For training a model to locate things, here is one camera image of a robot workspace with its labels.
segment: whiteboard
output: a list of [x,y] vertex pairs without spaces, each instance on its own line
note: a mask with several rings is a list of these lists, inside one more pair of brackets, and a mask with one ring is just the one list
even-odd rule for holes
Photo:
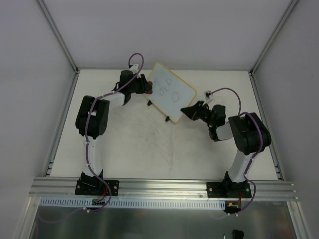
[[197,91],[162,63],[156,63],[148,81],[153,83],[153,93],[145,95],[169,119],[178,123],[183,113],[195,99]]

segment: gray wall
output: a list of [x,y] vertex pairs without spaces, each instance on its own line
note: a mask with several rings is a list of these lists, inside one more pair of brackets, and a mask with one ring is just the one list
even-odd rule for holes
[[72,71],[35,1],[0,4],[0,234],[11,238],[48,154]]
[[45,0],[79,67],[251,69],[290,0]]
[[257,71],[262,98],[287,180],[299,192],[319,238],[319,1],[302,0]]

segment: white table surface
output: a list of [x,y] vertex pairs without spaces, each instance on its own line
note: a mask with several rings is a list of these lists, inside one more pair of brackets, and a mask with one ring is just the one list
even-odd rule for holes
[[[119,81],[120,70],[81,70],[51,176],[79,177],[84,167],[84,146],[75,119],[84,95],[110,92]],[[142,71],[148,76],[150,70]],[[234,89],[242,101],[242,112],[256,112],[257,103],[247,72],[174,71],[197,89],[192,105],[204,100],[203,92],[222,87]],[[237,148],[233,139],[214,142],[207,125],[183,116],[178,124],[165,122],[154,106],[147,106],[143,95],[132,95],[122,107],[109,112],[108,126],[100,138],[103,145],[104,177],[149,179],[223,179],[231,167]],[[214,104],[226,106],[226,116],[238,113],[238,100],[231,91],[214,94]],[[248,177],[252,180],[277,180],[267,147]]]

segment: black mounting bracket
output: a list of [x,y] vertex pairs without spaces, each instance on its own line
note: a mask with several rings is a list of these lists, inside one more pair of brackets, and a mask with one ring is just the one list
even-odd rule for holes
[[[120,181],[118,180],[104,180],[111,189],[112,197],[116,197],[119,194]],[[90,177],[81,173],[81,177],[78,179],[75,187],[75,195],[83,196],[101,196],[104,192],[105,185],[97,177]]]
[[224,180],[221,182],[206,183],[208,198],[251,198],[251,190],[249,183],[235,183],[230,179],[228,172],[225,173]]

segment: robotic arm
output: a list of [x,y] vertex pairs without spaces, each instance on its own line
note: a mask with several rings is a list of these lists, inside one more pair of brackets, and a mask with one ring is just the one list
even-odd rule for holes
[[[134,64],[129,70],[122,71],[120,81],[116,83],[113,91],[116,91],[132,79],[132,77],[138,72],[138,68],[139,65]],[[151,94],[152,82],[147,82],[145,75],[141,74],[119,92],[97,100],[94,105],[90,121],[87,125],[87,135],[90,142],[88,158],[90,159],[91,169],[100,178],[103,178],[103,168],[101,163],[101,152],[99,151],[102,148],[101,145],[99,145],[99,136],[103,135],[106,130],[109,111],[115,107],[125,105],[131,99],[132,93]],[[83,98],[75,121],[75,126],[82,136],[84,148],[87,144],[85,138],[86,121],[94,100],[95,98],[92,96],[85,96]],[[81,177],[77,182],[75,194],[101,195],[101,191],[103,191],[103,183],[94,176],[89,169],[88,164],[85,164]]]
[[[191,120],[201,119],[208,125],[209,136],[212,140],[221,141],[234,138],[237,153],[231,168],[226,172],[224,180],[213,188],[213,192],[217,197],[239,198],[251,197],[251,193],[247,195],[246,189],[249,184],[245,179],[253,162],[253,154],[259,150],[260,136],[252,119],[245,115],[232,116],[226,119],[226,107],[222,105],[214,105],[210,110],[204,101],[198,101],[194,106],[186,107],[181,111]],[[257,123],[262,135],[262,148],[260,152],[271,144],[271,136],[258,118],[256,113],[250,113],[251,117]]]

